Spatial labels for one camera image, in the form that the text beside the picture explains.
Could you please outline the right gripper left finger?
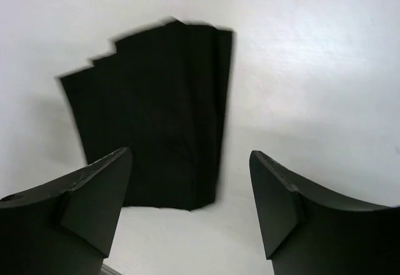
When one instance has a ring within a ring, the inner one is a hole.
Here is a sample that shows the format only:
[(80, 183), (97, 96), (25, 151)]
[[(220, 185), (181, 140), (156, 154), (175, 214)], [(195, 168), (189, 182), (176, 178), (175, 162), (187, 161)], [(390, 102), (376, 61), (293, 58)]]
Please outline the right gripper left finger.
[(99, 274), (132, 165), (128, 148), (1, 199), (1, 274)]

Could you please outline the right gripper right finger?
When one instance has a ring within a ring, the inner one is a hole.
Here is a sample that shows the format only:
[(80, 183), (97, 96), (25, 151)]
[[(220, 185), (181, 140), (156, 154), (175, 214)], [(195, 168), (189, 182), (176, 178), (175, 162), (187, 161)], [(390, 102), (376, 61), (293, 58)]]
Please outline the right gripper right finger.
[(399, 208), (354, 199), (249, 158), (264, 252), (275, 274), (398, 274)]

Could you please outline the black pleated skirt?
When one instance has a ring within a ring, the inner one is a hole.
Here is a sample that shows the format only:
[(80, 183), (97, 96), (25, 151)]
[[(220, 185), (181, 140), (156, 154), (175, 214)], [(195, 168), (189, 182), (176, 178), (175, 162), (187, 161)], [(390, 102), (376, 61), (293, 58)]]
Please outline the black pleated skirt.
[(216, 200), (234, 38), (172, 19), (59, 77), (86, 161), (131, 150), (126, 207), (192, 211)]

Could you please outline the aluminium table edge rail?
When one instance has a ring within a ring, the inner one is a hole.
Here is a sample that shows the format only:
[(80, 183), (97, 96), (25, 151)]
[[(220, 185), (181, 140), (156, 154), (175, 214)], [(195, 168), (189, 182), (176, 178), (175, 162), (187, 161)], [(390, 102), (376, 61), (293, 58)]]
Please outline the aluminium table edge rail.
[(115, 269), (103, 264), (101, 266), (99, 275), (122, 275), (122, 274), (120, 272), (116, 271)]

